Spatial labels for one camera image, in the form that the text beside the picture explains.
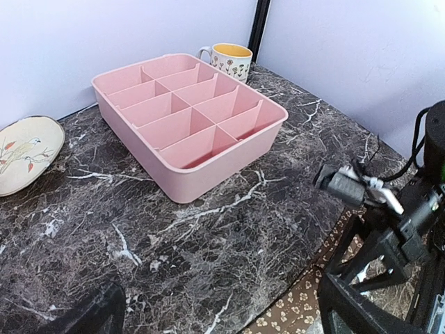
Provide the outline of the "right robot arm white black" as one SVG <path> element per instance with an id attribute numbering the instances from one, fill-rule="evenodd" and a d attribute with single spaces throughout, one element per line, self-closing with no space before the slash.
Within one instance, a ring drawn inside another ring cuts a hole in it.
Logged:
<path id="1" fill-rule="evenodd" d="M 409 165 L 424 165 L 399 191 L 391 178 L 372 176 L 352 161 L 336 169 L 324 165 L 314 186 L 365 208 L 346 225 L 318 286 L 325 333 L 444 332 L 444 103 L 416 117 Z M 421 272 L 406 319 L 379 308 L 365 293 L 405 283 L 410 266 Z"/>

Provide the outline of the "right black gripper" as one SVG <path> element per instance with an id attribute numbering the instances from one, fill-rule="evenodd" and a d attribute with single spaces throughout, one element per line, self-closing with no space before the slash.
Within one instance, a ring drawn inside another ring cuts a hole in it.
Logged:
<path id="1" fill-rule="evenodd" d="M 380 190 L 385 205 L 398 218 L 398 247 L 407 262 L 425 264 L 430 259 L 422 236 L 444 215 L 444 184 L 433 184 L 418 172 L 394 195 Z M 395 273 L 385 273 L 351 285 L 341 275 L 366 273 L 371 264 L 386 267 L 385 253 L 378 239 L 386 229 L 386 210 L 367 207 L 347 222 L 318 288 L 321 322 L 325 333 L 427 333 L 431 320 L 431 272 L 421 271 L 406 319 L 400 319 L 370 301 L 362 293 L 397 285 Z M 362 247 L 343 262 L 353 239 Z"/>

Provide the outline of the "brown floral tie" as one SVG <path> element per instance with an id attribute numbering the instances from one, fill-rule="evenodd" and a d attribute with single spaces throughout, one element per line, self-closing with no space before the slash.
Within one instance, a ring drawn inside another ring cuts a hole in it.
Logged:
<path id="1" fill-rule="evenodd" d="M 242 333 L 322 333 L 317 289 L 322 274 L 337 248 L 347 222 L 364 209 L 345 209 L 317 250 L 313 260 L 281 297 L 259 315 Z M 411 282 L 365 293 L 383 310 L 404 319 L 410 308 L 414 287 Z"/>

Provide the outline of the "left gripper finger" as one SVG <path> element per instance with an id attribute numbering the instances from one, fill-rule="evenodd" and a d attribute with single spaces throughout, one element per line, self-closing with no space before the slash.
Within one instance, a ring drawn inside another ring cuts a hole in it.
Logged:
<path id="1" fill-rule="evenodd" d="M 122 333 L 126 308 L 124 288 L 115 282 L 102 285 L 75 308 L 44 326 L 45 333 L 98 333 L 110 320 L 105 333 Z"/>

